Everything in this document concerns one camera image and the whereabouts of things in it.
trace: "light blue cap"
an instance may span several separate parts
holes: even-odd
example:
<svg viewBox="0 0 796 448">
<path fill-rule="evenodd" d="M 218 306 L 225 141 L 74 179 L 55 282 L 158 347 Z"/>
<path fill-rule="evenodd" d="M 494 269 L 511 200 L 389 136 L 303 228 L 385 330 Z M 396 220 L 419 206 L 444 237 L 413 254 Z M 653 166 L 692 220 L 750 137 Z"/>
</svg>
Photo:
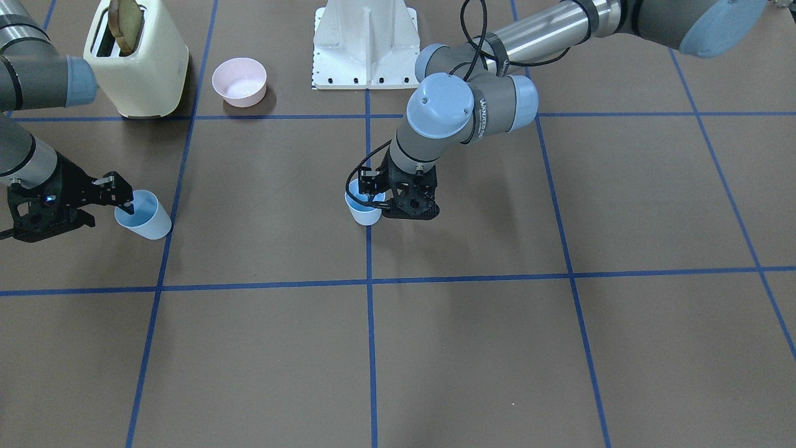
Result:
<svg viewBox="0 0 796 448">
<path fill-rule="evenodd" d="M 92 67 L 81 57 L 66 57 L 67 86 L 64 107 L 90 104 L 97 96 L 97 79 Z"/>
<path fill-rule="evenodd" d="M 680 53 L 715 57 L 734 47 L 755 25 L 767 0 L 719 0 L 680 43 Z"/>
<path fill-rule="evenodd" d="M 432 73 L 409 98 L 406 118 L 418 134 L 445 139 L 464 129 L 474 106 L 473 91 L 462 78 Z"/>
<path fill-rule="evenodd" d="M 517 108 L 514 111 L 514 124 L 509 132 L 524 128 L 533 123 L 539 112 L 539 92 L 537 87 L 528 77 L 518 75 L 509 76 L 514 81 L 514 94 L 517 98 Z"/>
<path fill-rule="evenodd" d="M 434 56 L 434 52 L 441 48 L 450 47 L 442 44 L 431 44 L 420 52 L 417 61 L 415 61 L 415 78 L 417 78 L 418 82 L 421 82 L 426 77 L 428 62 L 431 60 L 431 57 Z"/>
</svg>

